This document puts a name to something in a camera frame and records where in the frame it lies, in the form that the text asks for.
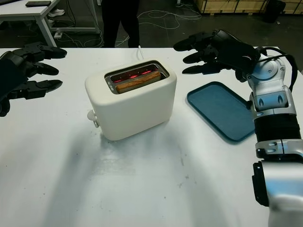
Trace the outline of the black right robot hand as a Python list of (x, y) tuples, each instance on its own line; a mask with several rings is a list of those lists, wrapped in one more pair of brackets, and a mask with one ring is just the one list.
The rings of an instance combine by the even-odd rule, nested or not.
[(185, 57), (185, 64), (195, 64), (182, 71), (183, 74), (215, 74), (221, 70), (252, 73), (260, 53), (224, 30), (199, 32), (173, 45), (177, 52), (196, 50)]

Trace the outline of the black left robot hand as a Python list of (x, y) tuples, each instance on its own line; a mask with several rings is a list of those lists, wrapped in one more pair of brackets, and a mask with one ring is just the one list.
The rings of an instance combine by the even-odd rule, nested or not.
[(10, 111), (10, 100), (41, 98), (62, 85), (60, 80), (30, 81), (36, 74), (55, 76), (58, 69), (42, 63), (47, 59), (62, 59), (67, 51), (42, 42), (26, 44), (22, 48), (7, 51), (0, 56), (0, 115)]

